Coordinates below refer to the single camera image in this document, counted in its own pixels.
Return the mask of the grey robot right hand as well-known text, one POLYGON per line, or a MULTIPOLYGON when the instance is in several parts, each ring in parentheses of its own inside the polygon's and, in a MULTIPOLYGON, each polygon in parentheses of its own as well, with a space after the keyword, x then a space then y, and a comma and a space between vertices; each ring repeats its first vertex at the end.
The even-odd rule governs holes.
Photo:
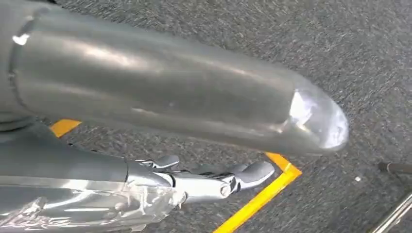
POLYGON ((61 142, 39 115, 180 133, 292 155, 343 148, 339 105, 300 74, 162 33, 69 12, 52 0, 0 3, 0 230, 143 230, 183 203, 265 182, 265 161, 173 170, 61 142))

